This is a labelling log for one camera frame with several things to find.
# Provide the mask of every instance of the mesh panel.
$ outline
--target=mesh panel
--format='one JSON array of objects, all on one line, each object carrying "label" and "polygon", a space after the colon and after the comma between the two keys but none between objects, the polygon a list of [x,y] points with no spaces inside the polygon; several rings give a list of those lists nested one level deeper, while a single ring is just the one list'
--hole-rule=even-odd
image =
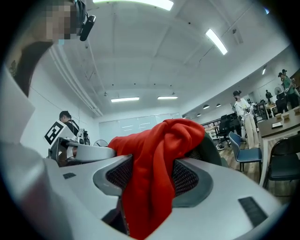
[{"label": "mesh panel", "polygon": [[132,175],[133,160],[129,159],[106,173],[106,179],[112,184],[125,189]]},{"label": "mesh panel", "polygon": [[172,178],[176,196],[193,189],[199,182],[198,176],[178,161],[173,163]]},{"label": "mesh panel", "polygon": [[193,159],[198,159],[198,160],[201,160],[201,156],[200,156],[200,153],[197,149],[193,149],[191,150],[190,152],[188,152],[186,154],[186,157],[187,158],[193,158]]}]

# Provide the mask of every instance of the red cloth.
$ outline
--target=red cloth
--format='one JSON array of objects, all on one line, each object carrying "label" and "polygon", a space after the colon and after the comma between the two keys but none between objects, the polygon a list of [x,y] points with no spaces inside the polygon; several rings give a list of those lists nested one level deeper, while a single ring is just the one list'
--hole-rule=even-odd
[{"label": "red cloth", "polygon": [[169,119],[109,143],[118,156],[134,156],[133,175],[122,196],[131,237],[145,239],[171,213],[173,160],[199,145],[204,134],[204,127],[194,121]]}]

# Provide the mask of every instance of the woman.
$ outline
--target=woman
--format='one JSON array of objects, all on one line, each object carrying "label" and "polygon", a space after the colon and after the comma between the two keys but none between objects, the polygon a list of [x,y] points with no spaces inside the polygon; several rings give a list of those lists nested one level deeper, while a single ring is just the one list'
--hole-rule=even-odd
[{"label": "woman", "polygon": [[256,125],[254,122],[254,117],[251,113],[250,104],[243,98],[240,98],[241,91],[234,91],[233,96],[236,100],[234,107],[241,119],[242,125],[245,126],[246,133],[248,136],[249,149],[258,148],[258,135],[256,131]]}]

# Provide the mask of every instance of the ceiling light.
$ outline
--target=ceiling light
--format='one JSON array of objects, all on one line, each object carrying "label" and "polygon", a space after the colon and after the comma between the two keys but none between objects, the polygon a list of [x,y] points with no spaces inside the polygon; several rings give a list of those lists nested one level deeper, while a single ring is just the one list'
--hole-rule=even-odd
[{"label": "ceiling light", "polygon": [[126,102],[126,101],[137,101],[139,99],[140,99],[139,97],[116,98],[116,99],[112,99],[112,103]]},{"label": "ceiling light", "polygon": [[169,1],[169,0],[93,0],[93,2],[139,2],[139,3],[145,3],[145,4],[149,4],[149,5],[153,5],[156,6],[158,8],[163,8],[165,10],[170,11],[171,8],[173,7],[173,2]]},{"label": "ceiling light", "polygon": [[158,97],[158,100],[163,100],[163,99],[177,99],[178,97]]},{"label": "ceiling light", "polygon": [[213,30],[209,29],[205,34],[213,41],[213,43],[218,47],[218,49],[221,51],[223,55],[227,53],[227,49],[225,48],[224,44],[213,32]]}]

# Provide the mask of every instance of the desk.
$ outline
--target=desk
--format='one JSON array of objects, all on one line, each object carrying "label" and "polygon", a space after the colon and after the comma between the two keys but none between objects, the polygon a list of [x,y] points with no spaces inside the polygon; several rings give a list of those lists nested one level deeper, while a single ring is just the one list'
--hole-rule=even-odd
[{"label": "desk", "polygon": [[215,131],[216,128],[217,128],[217,126],[212,126],[212,127],[208,127],[208,128],[205,129],[205,131],[210,135],[210,138],[211,138],[211,139],[212,139],[211,133],[212,133],[213,131]]},{"label": "desk", "polygon": [[[275,143],[285,137],[296,135],[298,131],[300,131],[300,114],[295,114],[294,110],[290,110],[288,113],[290,114],[290,118],[287,120],[284,120],[283,118],[271,118],[257,124],[262,147],[262,175],[259,182],[260,186],[263,186],[268,162],[270,160],[270,153]],[[272,129],[272,124],[279,121],[283,126]]]},{"label": "desk", "polygon": [[266,105],[266,112],[267,112],[268,119],[269,119],[269,114],[268,114],[267,109],[271,110],[272,117],[274,117],[274,113],[273,113],[272,109],[275,108],[275,107],[276,107],[276,104]]}]

